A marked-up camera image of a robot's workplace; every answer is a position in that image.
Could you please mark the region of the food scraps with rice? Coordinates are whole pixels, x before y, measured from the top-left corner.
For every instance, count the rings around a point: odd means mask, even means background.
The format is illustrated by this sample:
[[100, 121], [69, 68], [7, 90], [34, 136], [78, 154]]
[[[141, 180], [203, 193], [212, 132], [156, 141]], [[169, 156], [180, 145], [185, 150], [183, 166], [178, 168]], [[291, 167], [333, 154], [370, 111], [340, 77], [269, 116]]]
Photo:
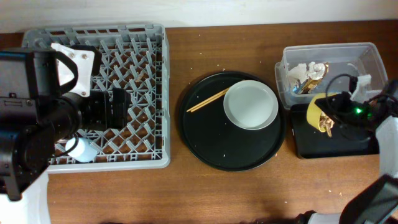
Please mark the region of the food scraps with rice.
[[331, 129], [333, 128], [334, 121], [329, 118], [324, 112], [321, 112], [319, 119], [319, 128], [321, 132], [326, 132], [328, 137], [332, 137]]

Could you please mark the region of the yellow bowl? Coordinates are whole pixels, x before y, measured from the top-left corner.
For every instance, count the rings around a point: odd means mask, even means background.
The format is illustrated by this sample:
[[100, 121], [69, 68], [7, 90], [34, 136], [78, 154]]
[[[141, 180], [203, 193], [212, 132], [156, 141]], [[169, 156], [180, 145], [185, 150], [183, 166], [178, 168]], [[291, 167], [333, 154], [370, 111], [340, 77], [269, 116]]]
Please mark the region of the yellow bowl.
[[319, 93], [317, 94], [310, 102], [308, 105], [307, 109], [307, 122], [309, 125], [314, 127], [316, 130], [320, 131], [319, 128], [319, 119], [320, 119], [320, 114], [322, 110], [315, 104], [315, 101], [318, 99], [324, 99], [326, 97], [326, 94], [324, 93]]

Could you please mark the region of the blue plastic cup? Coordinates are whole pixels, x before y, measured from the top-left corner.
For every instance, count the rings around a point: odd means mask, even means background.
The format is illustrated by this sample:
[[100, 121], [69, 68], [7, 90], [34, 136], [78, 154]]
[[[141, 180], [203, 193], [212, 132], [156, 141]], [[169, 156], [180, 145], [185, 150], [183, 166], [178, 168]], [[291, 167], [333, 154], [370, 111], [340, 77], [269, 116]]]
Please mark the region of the blue plastic cup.
[[69, 156], [78, 162], [90, 162], [97, 156], [97, 149], [91, 145], [93, 141], [86, 138], [79, 138], [77, 146], [68, 153]]

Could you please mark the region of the brown snack bar wrapper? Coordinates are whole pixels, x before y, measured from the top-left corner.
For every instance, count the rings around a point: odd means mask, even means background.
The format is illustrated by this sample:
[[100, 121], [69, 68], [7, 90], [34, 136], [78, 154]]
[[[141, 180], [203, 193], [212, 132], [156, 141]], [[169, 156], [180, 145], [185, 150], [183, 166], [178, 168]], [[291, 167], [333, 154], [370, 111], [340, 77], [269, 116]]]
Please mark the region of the brown snack bar wrapper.
[[329, 71], [328, 63], [310, 62], [307, 64], [308, 80], [301, 84], [298, 88], [293, 88], [296, 94], [309, 94], [320, 84], [324, 76]]

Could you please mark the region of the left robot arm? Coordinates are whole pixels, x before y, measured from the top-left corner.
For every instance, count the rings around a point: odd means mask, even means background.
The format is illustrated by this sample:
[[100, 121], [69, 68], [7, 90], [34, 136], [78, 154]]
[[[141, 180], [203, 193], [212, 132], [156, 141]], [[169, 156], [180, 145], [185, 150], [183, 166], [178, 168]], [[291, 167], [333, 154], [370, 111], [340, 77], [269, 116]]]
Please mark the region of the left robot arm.
[[79, 129], [105, 131], [127, 125], [130, 94], [122, 88], [58, 96], [43, 106], [1, 98], [1, 223], [50, 223], [49, 159], [61, 139], [79, 141]]

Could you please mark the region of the white paper napkin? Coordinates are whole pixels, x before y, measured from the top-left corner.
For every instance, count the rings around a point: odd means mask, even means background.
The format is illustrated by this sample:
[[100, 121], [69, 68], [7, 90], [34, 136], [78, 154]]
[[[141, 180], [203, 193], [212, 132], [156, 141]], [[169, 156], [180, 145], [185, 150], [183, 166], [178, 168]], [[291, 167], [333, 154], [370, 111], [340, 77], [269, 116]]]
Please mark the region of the white paper napkin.
[[307, 64], [300, 63], [296, 67], [289, 70], [287, 78], [293, 88], [298, 88], [301, 84], [308, 80]]

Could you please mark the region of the grey ceramic plate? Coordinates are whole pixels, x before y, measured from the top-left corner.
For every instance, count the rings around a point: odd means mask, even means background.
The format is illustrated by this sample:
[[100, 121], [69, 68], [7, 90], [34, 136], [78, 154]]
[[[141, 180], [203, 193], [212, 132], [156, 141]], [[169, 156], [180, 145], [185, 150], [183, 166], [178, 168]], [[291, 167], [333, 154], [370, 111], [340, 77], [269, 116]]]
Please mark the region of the grey ceramic plate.
[[234, 125], [255, 131], [268, 127], [276, 119], [279, 102], [274, 91], [265, 83], [243, 80], [228, 89], [223, 108]]

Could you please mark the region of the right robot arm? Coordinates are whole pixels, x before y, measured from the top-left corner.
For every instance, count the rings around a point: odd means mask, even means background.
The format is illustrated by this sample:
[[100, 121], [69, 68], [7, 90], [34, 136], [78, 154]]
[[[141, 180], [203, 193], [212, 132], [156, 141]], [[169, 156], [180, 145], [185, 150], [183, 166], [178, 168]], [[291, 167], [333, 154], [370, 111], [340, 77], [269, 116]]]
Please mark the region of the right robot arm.
[[309, 223], [397, 223], [397, 99], [381, 93], [368, 101], [358, 101], [342, 92], [317, 95], [307, 109], [307, 122], [321, 131], [325, 114], [336, 124], [373, 131], [379, 146], [380, 177], [352, 199], [341, 213], [313, 213]]

